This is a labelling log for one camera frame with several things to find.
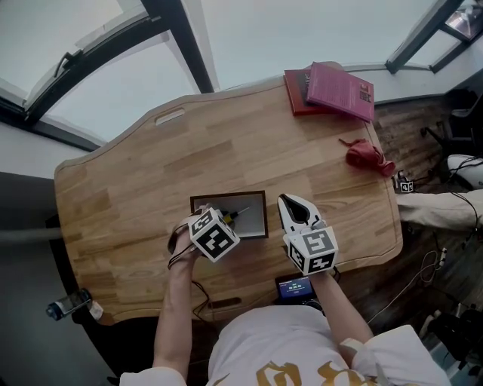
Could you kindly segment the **dark wooden box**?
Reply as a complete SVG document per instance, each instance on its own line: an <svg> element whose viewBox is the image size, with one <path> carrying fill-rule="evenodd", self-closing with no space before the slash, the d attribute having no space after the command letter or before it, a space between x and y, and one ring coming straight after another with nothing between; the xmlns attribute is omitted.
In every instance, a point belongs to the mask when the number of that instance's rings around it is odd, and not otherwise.
<svg viewBox="0 0 483 386"><path fill-rule="evenodd" d="M190 197L192 212L205 204L210 204L221 216L222 210L232 212L250 207L235 219L235 226L230 227L241 239L268 238L265 191L241 191Z"/></svg>

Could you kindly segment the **dark red book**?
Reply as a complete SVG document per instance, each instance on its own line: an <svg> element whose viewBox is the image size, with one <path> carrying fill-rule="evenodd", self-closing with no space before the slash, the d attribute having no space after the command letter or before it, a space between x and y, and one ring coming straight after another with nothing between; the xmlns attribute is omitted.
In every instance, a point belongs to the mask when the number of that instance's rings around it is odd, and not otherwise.
<svg viewBox="0 0 483 386"><path fill-rule="evenodd" d="M310 69L285 70L284 80L294 116L334 114L334 111L326 106L307 101Z"/></svg>

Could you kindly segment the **clear water bottle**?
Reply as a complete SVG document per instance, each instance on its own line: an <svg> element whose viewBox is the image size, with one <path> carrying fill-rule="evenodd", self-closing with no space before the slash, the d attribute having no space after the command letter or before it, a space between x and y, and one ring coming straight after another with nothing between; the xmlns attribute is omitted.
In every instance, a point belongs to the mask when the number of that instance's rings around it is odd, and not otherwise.
<svg viewBox="0 0 483 386"><path fill-rule="evenodd" d="M50 303L46 308L46 314L55 321L58 321L88 305L91 301L91 294L86 289L79 289Z"/></svg>

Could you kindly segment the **black office chair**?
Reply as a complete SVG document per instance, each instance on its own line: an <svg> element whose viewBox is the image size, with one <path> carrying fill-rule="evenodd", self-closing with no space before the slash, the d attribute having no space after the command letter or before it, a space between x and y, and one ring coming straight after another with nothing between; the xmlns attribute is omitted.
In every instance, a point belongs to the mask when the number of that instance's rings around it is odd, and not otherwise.
<svg viewBox="0 0 483 386"><path fill-rule="evenodd" d="M445 156L483 155L483 92L476 93L468 90L451 91L448 102L463 105L464 109L453 109L437 127L442 129L443 136L439 136L429 127L422 127L420 135L430 135L440 146Z"/></svg>

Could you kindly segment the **narrow black framed window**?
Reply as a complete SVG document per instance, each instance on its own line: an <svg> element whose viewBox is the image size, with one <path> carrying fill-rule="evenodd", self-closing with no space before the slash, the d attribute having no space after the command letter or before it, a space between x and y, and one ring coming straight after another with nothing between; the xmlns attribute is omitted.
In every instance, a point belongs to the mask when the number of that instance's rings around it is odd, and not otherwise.
<svg viewBox="0 0 483 386"><path fill-rule="evenodd" d="M409 61L439 32L455 42L432 63L421 66L434 74L483 36L483 0L434 0L386 61L385 67L389 73L394 75L403 69L415 69L416 66Z"/></svg>

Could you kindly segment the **grey wall pipe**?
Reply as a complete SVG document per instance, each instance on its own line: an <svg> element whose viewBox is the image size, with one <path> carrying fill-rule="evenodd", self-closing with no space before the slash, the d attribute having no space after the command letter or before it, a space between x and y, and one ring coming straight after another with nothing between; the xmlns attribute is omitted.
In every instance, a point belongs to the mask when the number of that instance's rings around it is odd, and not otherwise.
<svg viewBox="0 0 483 386"><path fill-rule="evenodd" d="M0 244L36 243L61 239L60 228L30 228L22 230L0 230Z"/></svg>

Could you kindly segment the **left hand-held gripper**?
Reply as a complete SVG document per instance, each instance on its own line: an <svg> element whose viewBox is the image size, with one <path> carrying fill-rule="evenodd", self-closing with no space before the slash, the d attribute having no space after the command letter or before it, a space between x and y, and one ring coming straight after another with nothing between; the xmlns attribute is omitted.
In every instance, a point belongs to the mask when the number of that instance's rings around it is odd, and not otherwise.
<svg viewBox="0 0 483 386"><path fill-rule="evenodd" d="M213 207L200 207L188 222L190 240L212 262L219 261L240 238Z"/></svg>

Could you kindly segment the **yellow handled screwdriver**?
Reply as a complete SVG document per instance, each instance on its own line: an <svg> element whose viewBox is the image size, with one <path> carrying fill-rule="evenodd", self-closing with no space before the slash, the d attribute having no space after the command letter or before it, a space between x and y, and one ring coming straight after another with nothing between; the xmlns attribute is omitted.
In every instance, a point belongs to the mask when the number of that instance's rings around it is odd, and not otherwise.
<svg viewBox="0 0 483 386"><path fill-rule="evenodd" d="M235 226L235 219L237 217L239 217L243 212L249 210L250 207L246 207L242 210L238 210L238 211L232 211L232 212L229 212L227 210L222 210L221 213L222 213L222 216L223 216L223 221L231 226L231 227L234 227Z"/></svg>

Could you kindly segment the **person's left forearm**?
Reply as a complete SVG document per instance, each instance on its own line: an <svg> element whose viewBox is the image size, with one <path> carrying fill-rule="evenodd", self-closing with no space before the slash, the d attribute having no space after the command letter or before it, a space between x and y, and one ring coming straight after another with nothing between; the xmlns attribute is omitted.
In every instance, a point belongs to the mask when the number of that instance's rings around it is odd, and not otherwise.
<svg viewBox="0 0 483 386"><path fill-rule="evenodd" d="M192 351L192 272L194 258L175 263L159 315L153 351L154 367L168 367L184 378Z"/></svg>

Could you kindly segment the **black tablet with screen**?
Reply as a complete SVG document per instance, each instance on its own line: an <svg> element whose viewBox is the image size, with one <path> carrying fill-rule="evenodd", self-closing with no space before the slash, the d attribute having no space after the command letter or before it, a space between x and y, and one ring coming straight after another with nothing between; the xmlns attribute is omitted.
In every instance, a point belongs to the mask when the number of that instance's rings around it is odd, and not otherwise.
<svg viewBox="0 0 483 386"><path fill-rule="evenodd" d="M306 276L277 277L275 286L278 291L278 300L284 304L302 304L315 298L315 291Z"/></svg>

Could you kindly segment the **red cloth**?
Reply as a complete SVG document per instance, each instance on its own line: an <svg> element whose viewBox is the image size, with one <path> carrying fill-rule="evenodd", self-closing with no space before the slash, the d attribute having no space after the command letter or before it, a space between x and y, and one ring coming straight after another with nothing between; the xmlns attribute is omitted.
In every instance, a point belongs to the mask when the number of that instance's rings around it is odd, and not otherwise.
<svg viewBox="0 0 483 386"><path fill-rule="evenodd" d="M388 161L383 152L373 146L366 139L356 139L347 142L339 139L345 147L348 148L346 153L346 163L352 167L373 170L383 177L391 177L395 171L395 163Z"/></svg>

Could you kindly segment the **person's white printed shirt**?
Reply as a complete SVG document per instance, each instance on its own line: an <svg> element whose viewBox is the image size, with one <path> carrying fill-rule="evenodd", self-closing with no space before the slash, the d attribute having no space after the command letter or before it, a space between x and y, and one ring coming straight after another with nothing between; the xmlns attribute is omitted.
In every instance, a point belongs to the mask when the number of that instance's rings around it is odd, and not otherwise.
<svg viewBox="0 0 483 386"><path fill-rule="evenodd" d="M351 363L312 307L256 308L221 331L206 386L451 386L409 325L345 346Z"/></svg>

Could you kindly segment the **spare grey gripper device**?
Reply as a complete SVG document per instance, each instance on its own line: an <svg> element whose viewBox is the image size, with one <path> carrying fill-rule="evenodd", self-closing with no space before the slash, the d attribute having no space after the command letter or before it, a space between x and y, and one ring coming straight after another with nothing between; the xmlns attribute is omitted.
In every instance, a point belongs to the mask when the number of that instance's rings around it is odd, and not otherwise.
<svg viewBox="0 0 483 386"><path fill-rule="evenodd" d="M409 194L414 191L414 182L408 179L403 170L392 176L393 188L397 194Z"/></svg>

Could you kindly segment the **person's left hand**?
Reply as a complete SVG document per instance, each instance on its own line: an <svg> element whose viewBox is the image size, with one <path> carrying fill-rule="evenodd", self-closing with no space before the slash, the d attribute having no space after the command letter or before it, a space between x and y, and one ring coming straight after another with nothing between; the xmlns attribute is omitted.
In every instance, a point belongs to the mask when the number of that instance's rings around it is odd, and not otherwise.
<svg viewBox="0 0 483 386"><path fill-rule="evenodd" d="M194 213L183 219L177 226L177 230L174 233L176 235L176 245L173 252L174 256L180 254L183 258L196 259L202 254L198 247L196 247L191 241L189 226L207 210L207 205L199 207Z"/></svg>

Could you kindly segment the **person's right forearm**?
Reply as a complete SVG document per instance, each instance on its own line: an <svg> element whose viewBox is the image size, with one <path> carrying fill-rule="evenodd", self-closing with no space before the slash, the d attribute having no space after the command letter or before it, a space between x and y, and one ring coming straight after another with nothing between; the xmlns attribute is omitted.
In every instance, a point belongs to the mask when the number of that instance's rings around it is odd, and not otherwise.
<svg viewBox="0 0 483 386"><path fill-rule="evenodd" d="M309 279L337 343L346 339L365 343L374 337L369 325L330 274L312 274Z"/></svg>

